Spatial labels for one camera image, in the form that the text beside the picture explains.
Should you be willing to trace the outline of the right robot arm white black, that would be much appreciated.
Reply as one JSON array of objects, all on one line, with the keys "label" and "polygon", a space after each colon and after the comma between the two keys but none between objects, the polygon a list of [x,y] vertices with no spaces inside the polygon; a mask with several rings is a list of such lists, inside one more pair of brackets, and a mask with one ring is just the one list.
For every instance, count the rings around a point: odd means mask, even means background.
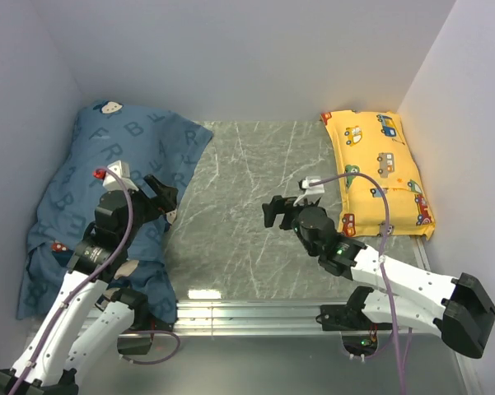
[{"label": "right robot arm white black", "polygon": [[358,283],[345,306],[347,328],[373,323],[410,327],[439,338],[453,351],[479,359],[495,323],[495,304],[468,273],[436,274],[387,257],[335,229],[324,208],[276,195],[263,204],[264,226],[277,216],[327,273]]}]

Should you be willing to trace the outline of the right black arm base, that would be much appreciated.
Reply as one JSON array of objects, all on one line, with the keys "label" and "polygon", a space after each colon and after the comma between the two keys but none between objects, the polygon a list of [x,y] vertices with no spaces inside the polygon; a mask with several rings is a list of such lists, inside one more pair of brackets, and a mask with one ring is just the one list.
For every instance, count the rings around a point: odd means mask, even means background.
[{"label": "right black arm base", "polygon": [[372,292],[371,287],[358,286],[346,304],[322,304],[315,317],[324,332],[346,332],[342,343],[350,356],[366,359],[377,351],[377,324],[362,312]]}]

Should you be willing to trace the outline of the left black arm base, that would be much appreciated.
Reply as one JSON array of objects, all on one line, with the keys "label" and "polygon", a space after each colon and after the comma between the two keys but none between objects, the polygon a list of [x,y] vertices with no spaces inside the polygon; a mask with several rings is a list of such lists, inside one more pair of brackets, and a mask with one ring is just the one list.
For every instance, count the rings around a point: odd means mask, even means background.
[{"label": "left black arm base", "polygon": [[[148,325],[140,325],[130,328],[130,331],[141,332],[146,330],[171,332],[174,329],[173,323],[165,323],[158,318],[153,318]],[[121,335],[117,341],[118,353],[124,356],[144,356],[151,349],[156,334],[148,333],[145,335],[136,335],[126,337]]]}]

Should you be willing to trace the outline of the blue cartoon letter pillowcase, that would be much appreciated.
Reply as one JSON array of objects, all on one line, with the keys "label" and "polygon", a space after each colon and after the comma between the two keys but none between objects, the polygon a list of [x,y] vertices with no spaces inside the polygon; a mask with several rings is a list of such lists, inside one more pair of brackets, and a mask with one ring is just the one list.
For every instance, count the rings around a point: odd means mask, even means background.
[{"label": "blue cartoon letter pillowcase", "polygon": [[[54,303],[68,272],[68,261],[95,221],[95,210],[107,190],[94,173],[120,160],[129,167],[129,178],[138,190],[153,198],[155,193],[145,178],[184,192],[196,166],[212,140],[204,126],[170,110],[123,104],[101,99],[81,109],[75,118],[68,156],[53,176],[36,209],[35,223],[28,231],[25,271],[21,281],[16,317],[19,320],[46,315]],[[176,298],[162,248],[170,229],[166,207],[159,217],[139,224],[128,211],[125,194],[115,189],[122,204],[122,224],[133,225],[128,249],[121,253],[130,267],[121,262],[111,269],[119,274],[108,288],[129,287],[147,296],[151,313],[165,323],[176,320]]]}]

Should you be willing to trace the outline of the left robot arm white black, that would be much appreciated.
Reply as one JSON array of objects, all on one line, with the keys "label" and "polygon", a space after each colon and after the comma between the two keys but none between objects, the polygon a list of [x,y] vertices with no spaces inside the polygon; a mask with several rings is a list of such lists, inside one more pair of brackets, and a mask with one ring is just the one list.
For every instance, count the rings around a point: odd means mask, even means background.
[{"label": "left robot arm white black", "polygon": [[170,334],[152,321],[147,296],[119,288],[108,298],[100,317],[86,326],[128,256],[139,229],[161,216],[175,218],[177,189],[149,174],[155,193],[148,197],[126,175],[98,169],[106,192],[95,219],[74,249],[61,288],[29,346],[9,369],[0,369],[0,394],[77,394],[86,375],[120,335],[132,333],[151,342],[154,334]]}]

